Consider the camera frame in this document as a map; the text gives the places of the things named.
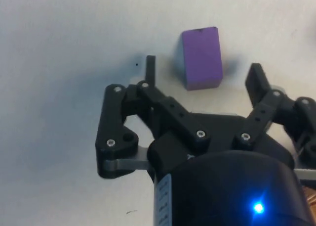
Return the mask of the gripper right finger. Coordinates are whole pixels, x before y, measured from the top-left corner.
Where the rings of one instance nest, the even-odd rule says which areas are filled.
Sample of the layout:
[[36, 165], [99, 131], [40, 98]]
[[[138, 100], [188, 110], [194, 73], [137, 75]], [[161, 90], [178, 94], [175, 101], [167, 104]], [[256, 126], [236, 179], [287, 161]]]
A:
[[274, 89], [259, 63], [252, 63], [245, 80], [252, 111], [235, 135], [235, 147], [253, 150], [271, 123], [282, 125], [304, 160], [316, 158], [316, 102], [309, 97], [290, 99]]

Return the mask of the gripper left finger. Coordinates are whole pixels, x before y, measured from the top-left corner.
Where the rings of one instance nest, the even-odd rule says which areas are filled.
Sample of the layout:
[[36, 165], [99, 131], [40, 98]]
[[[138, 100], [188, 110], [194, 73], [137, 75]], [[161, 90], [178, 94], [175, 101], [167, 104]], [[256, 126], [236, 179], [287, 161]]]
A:
[[[145, 170], [152, 179], [161, 179], [209, 148], [210, 132], [197, 115], [156, 87], [155, 66], [155, 56], [149, 55], [144, 80], [105, 89], [95, 142], [97, 172], [102, 178]], [[139, 135], [125, 126], [128, 116], [139, 117], [151, 131], [154, 140], [148, 147], [140, 147]]]

